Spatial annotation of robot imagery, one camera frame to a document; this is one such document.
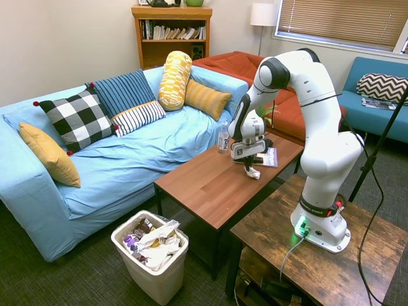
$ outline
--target light blue sofa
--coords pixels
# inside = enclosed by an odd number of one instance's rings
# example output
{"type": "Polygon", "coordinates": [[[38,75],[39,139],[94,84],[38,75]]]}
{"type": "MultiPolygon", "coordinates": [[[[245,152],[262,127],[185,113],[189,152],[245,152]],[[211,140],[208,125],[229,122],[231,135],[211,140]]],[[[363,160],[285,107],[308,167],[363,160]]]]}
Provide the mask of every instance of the light blue sofa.
{"type": "MultiPolygon", "coordinates": [[[[163,68],[144,73],[157,97],[163,68]]],[[[19,122],[40,127],[64,148],[47,116],[32,103],[67,98],[85,87],[0,108],[0,200],[45,260],[56,260],[152,197],[155,180],[215,145],[221,123],[231,121],[248,85],[195,66],[191,77],[218,91],[232,93],[220,120],[216,122],[184,106],[122,138],[111,136],[93,143],[71,157],[80,174],[80,189],[54,182],[17,130],[19,122]]]]}
{"type": "MultiPolygon", "coordinates": [[[[338,97],[339,104],[347,108],[346,118],[353,128],[382,135],[393,112],[361,105],[361,96],[357,94],[356,85],[358,80],[367,73],[384,73],[408,78],[408,64],[356,57],[343,88],[343,95],[338,97]]],[[[403,106],[388,133],[388,138],[408,143],[407,131],[408,106],[403,106]]]]}

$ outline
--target black and white chevron pillow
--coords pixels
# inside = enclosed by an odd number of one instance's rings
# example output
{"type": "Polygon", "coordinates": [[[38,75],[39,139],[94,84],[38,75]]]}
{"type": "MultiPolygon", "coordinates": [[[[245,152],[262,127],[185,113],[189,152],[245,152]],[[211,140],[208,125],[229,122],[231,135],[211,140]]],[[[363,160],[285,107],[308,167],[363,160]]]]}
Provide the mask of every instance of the black and white chevron pillow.
{"type": "Polygon", "coordinates": [[[382,73],[363,75],[357,83],[357,93],[364,97],[398,103],[408,86],[408,78],[382,73]]]}

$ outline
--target carpet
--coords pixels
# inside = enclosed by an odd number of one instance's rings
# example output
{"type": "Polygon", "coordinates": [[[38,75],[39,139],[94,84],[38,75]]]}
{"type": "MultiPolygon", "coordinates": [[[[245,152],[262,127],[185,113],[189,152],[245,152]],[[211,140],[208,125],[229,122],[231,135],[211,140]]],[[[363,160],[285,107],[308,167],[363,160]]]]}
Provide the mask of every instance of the carpet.
{"type": "MultiPolygon", "coordinates": [[[[367,149],[371,151],[378,137],[370,135],[367,149]]],[[[379,216],[408,230],[408,146],[387,140],[375,164],[377,176],[386,199],[379,216]]],[[[346,178],[340,192],[351,194],[365,157],[360,156],[346,178]]],[[[286,180],[295,164],[283,171],[286,180]]],[[[261,197],[270,194],[277,184],[271,183],[261,197]]],[[[379,190],[368,175],[354,203],[373,212],[380,200],[379,190]]],[[[66,255],[61,266],[43,260],[25,231],[0,204],[0,305],[157,305],[132,280],[122,258],[110,241],[110,234],[140,209],[157,212],[154,199],[121,217],[85,239],[66,255]]],[[[178,219],[183,226],[193,217],[171,199],[163,200],[164,215],[178,219]]],[[[192,252],[185,262],[184,285],[169,305],[235,305],[224,294],[227,267],[221,269],[216,281],[211,280],[207,266],[192,252]]],[[[407,305],[408,301],[407,250],[397,268],[385,302],[388,305],[407,305]]]]}

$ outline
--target metal stand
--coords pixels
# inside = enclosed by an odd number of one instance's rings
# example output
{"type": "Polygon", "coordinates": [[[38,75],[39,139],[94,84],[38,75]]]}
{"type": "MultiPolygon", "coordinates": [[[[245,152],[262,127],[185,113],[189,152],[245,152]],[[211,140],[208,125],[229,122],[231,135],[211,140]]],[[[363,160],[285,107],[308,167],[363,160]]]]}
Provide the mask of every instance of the metal stand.
{"type": "Polygon", "coordinates": [[[377,159],[377,154],[380,151],[385,138],[387,137],[388,132],[391,129],[391,126],[393,125],[398,113],[401,110],[402,105],[404,104],[404,101],[407,99],[408,96],[408,87],[405,89],[404,94],[402,95],[401,100],[398,102],[397,108],[394,110],[393,115],[391,116],[390,121],[388,121],[387,126],[385,127],[384,132],[382,133],[380,140],[378,141],[377,145],[375,146],[375,149],[373,153],[368,157],[367,161],[365,162],[364,167],[361,167],[361,170],[363,173],[360,175],[360,178],[357,181],[356,187],[354,187],[353,192],[350,195],[349,201],[353,202],[354,198],[356,197],[358,191],[360,190],[361,185],[363,184],[365,177],[367,174],[370,172],[371,167],[374,165],[375,160],[377,159]]]}
{"type": "Polygon", "coordinates": [[[258,56],[261,54],[262,36],[263,36],[263,26],[262,26],[262,30],[261,30],[261,39],[259,41],[258,56]]]}

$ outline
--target lamp shade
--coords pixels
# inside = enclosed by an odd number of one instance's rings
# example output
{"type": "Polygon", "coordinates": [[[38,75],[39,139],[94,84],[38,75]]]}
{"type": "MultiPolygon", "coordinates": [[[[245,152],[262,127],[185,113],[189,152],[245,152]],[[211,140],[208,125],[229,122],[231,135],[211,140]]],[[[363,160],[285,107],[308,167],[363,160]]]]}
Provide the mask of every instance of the lamp shade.
{"type": "Polygon", "coordinates": [[[277,21],[277,5],[273,3],[254,3],[251,11],[251,25],[273,27],[277,21]]]}

